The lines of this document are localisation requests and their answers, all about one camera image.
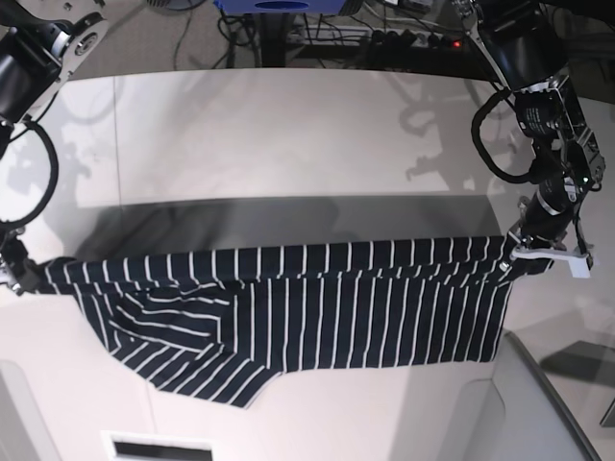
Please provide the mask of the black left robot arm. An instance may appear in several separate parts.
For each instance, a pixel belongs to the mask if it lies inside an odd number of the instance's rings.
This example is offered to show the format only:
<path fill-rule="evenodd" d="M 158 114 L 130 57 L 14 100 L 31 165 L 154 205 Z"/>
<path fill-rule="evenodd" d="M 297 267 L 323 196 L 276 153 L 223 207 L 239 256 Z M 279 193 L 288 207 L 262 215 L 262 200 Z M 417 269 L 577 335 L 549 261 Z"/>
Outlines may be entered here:
<path fill-rule="evenodd" d="M 528 250 L 555 249 L 569 226 L 580 226 L 585 197 L 602 188 L 605 171 L 595 134 L 586 123 L 560 38 L 535 1 L 456 1 L 463 32 L 495 72 L 502 89 L 476 112 L 471 136 L 480 158 L 500 180 L 537 189 L 511 231 Z M 486 116 L 511 100 L 534 160 L 527 173 L 502 170 L 480 129 Z"/>

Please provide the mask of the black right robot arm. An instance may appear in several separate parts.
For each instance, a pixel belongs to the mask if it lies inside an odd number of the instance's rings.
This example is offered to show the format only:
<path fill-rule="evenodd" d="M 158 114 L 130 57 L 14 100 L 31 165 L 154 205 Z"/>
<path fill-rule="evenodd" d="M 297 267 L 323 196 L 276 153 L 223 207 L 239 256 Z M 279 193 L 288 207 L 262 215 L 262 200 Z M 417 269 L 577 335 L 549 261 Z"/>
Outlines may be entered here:
<path fill-rule="evenodd" d="M 35 291 L 41 276 L 19 240 L 49 204 L 59 180 L 57 150 L 34 118 L 105 37 L 104 1 L 3 1 L 1 26 L 1 152 L 17 140 L 15 126 L 41 141 L 50 176 L 38 204 L 26 216 L 1 223 L 1 283 L 16 295 Z"/>

